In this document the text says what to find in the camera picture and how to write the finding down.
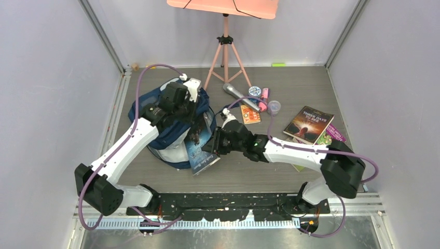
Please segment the purple magenta booklet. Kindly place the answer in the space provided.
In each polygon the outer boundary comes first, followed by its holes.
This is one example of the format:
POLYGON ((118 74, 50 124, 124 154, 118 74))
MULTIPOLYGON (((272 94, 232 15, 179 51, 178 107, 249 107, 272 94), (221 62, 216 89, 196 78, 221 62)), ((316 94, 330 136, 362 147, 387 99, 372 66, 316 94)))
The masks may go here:
POLYGON ((332 141, 346 142, 346 138, 332 125, 326 128, 316 141, 316 145, 329 145, 332 141))

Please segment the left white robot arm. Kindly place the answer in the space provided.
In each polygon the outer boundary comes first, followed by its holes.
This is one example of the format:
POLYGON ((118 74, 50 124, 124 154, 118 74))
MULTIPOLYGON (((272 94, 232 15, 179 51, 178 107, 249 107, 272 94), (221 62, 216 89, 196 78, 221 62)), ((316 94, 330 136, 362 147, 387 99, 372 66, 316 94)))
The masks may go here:
POLYGON ((91 165, 75 169, 75 181, 81 201, 86 201, 104 216, 118 208, 139 207, 145 214, 158 211, 159 201, 148 188, 119 185, 127 166, 161 132, 176 122, 191 122, 195 116, 201 82, 166 84, 158 99, 135 114, 125 134, 91 165))

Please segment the brown cover book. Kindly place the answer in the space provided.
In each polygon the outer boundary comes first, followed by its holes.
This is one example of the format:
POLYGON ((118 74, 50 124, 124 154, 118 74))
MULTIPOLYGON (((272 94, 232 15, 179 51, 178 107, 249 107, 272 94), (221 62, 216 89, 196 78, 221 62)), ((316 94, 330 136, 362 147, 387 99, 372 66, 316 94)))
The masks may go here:
POLYGON ((315 144, 334 119, 334 114, 304 106, 283 130, 283 133, 304 144, 315 144))

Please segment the navy blue student backpack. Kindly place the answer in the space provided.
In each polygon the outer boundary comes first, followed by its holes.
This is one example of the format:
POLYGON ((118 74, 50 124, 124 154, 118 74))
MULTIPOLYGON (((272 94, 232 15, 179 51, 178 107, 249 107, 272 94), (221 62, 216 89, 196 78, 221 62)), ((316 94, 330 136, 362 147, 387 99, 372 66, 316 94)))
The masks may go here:
MULTIPOLYGON (((215 130, 216 113, 209 107, 209 96, 205 90, 199 92, 200 100, 197 104, 197 118, 205 112, 210 112, 213 116, 211 125, 212 134, 215 130)), ((147 147, 157 158, 176 169, 191 169, 188 161, 188 154, 184 139, 187 136, 191 124, 175 122, 166 128, 159 136, 153 140, 147 147)))

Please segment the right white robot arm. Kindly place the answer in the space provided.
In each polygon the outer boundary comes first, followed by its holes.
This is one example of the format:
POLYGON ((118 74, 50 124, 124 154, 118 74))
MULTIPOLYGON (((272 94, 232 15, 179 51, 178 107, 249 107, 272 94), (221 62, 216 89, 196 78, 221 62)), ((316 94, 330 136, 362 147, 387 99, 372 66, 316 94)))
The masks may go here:
POLYGON ((318 179, 302 184, 295 198, 295 206, 303 213, 333 196, 354 199, 365 170, 365 163, 341 141, 329 145, 287 142, 253 134, 236 120, 216 127, 202 150, 216 155, 238 151, 254 162, 300 164, 320 172, 318 179))

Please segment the dark blue fantasy book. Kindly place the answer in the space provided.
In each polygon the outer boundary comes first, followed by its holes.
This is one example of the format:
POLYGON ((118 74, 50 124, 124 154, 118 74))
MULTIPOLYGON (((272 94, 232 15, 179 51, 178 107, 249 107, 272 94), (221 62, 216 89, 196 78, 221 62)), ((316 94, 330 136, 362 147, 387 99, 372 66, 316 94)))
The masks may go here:
POLYGON ((212 135, 211 125, 213 116, 205 112, 191 125, 187 136, 184 139, 188 161, 193 175, 198 175, 220 160, 216 154, 203 151, 212 135))

